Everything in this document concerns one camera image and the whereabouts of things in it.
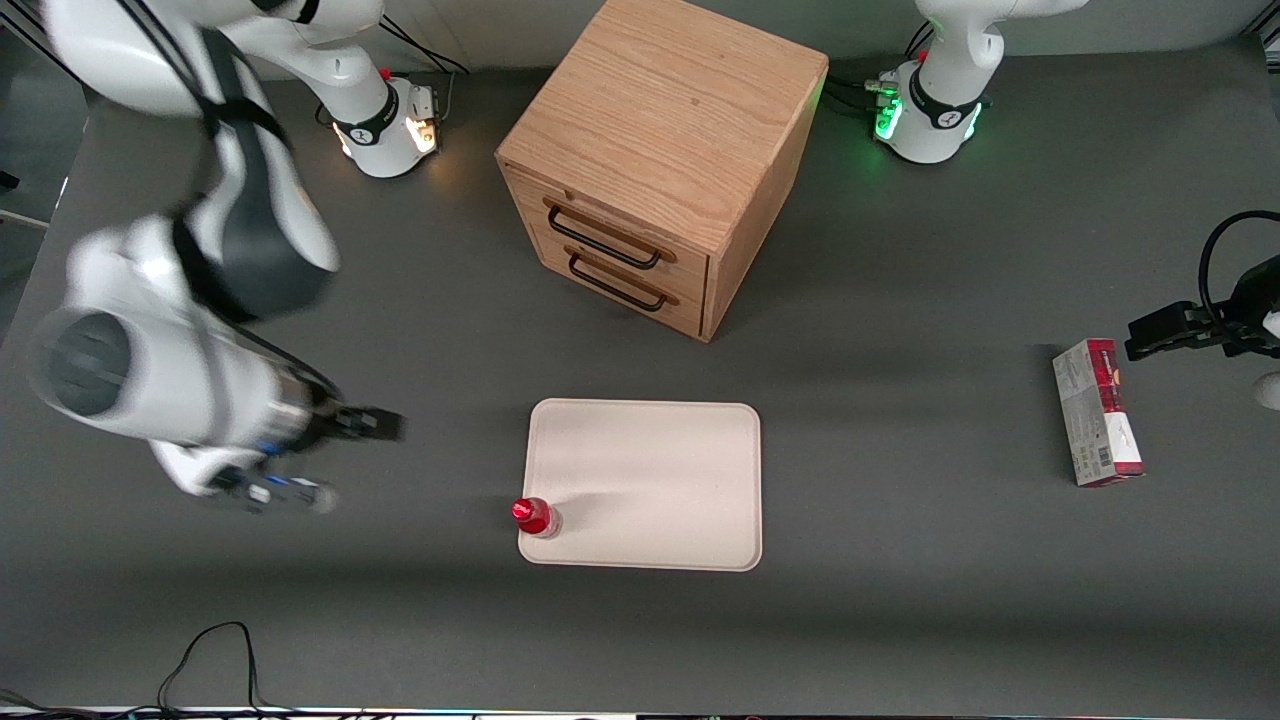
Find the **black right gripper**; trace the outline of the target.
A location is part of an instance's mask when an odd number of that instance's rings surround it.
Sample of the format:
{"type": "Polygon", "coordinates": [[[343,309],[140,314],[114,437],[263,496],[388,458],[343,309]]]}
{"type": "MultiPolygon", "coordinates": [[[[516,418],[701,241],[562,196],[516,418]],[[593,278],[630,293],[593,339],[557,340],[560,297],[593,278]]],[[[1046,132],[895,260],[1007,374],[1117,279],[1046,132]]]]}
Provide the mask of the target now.
{"type": "Polygon", "coordinates": [[[339,395],[308,393],[307,410],[305,428],[288,443],[288,454],[305,454],[335,439],[401,442],[404,437],[404,423],[398,413],[344,407],[339,395]]]}

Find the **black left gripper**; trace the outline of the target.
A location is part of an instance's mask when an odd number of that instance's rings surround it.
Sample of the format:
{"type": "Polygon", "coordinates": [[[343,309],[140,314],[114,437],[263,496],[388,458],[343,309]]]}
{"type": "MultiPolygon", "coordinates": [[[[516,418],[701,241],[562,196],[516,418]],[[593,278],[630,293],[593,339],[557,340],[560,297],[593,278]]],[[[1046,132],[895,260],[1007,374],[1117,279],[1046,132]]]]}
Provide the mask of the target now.
{"type": "MultiPolygon", "coordinates": [[[[1222,301],[1222,319],[1238,340],[1222,346],[1225,357],[1260,354],[1277,357],[1279,255],[1251,268],[1236,282],[1231,295],[1222,301]]],[[[1212,313],[1192,301],[1176,301],[1160,314],[1148,314],[1128,324],[1125,354],[1138,363],[1156,354],[1179,348],[1220,346],[1224,337],[1212,313]]]]}

